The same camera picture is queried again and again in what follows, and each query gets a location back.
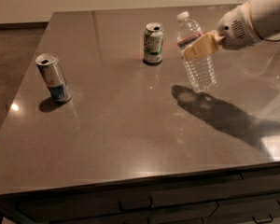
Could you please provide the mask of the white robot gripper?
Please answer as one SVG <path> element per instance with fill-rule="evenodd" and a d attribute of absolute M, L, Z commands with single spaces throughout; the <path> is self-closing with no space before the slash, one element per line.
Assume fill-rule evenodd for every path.
<path fill-rule="evenodd" d="M 244 3 L 227 12 L 217 24 L 217 30 L 208 32 L 182 50 L 186 61 L 212 55 L 224 49 L 238 50 L 260 42 L 252 22 L 250 3 Z"/>

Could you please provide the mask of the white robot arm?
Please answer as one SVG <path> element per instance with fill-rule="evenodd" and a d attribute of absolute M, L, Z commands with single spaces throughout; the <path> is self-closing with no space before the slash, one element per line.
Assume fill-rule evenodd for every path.
<path fill-rule="evenodd" d="M 187 45 L 182 55 L 192 61 L 219 48 L 243 49 L 276 34 L 280 34 L 280 0 L 249 0 L 227 12 L 215 30 Z"/>

